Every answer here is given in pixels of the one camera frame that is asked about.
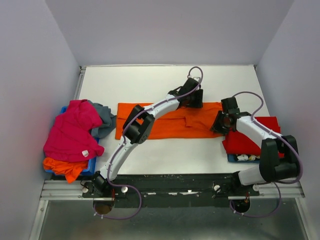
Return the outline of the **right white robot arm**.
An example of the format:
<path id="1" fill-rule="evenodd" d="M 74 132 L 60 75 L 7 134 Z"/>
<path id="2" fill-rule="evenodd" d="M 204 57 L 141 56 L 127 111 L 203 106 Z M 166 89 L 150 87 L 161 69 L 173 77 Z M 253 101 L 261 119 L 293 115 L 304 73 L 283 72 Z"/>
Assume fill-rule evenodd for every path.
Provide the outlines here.
<path id="1" fill-rule="evenodd" d="M 241 111 L 232 96 L 221 100 L 211 131 L 225 136 L 223 145 L 230 155 L 254 155 L 258 166 L 235 173 L 230 191 L 241 196 L 248 185 L 264 183 L 293 184 L 300 180 L 303 166 L 296 139 L 259 122 L 253 114 Z"/>

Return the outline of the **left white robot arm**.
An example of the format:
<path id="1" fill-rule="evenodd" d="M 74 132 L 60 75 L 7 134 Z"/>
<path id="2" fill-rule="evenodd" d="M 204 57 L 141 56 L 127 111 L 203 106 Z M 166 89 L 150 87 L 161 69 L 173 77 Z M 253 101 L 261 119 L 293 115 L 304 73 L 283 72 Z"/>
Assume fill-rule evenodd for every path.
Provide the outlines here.
<path id="1" fill-rule="evenodd" d="M 112 181 L 130 153 L 150 136 L 154 123 L 160 117 L 186 107 L 193 99 L 193 94 L 201 89 L 203 78 L 194 79 L 190 75 L 183 86 L 168 92 L 164 99 L 151 105 L 134 106 L 123 125 L 122 135 L 117 148 L 91 180 L 93 191 L 101 198 L 111 191 Z"/>

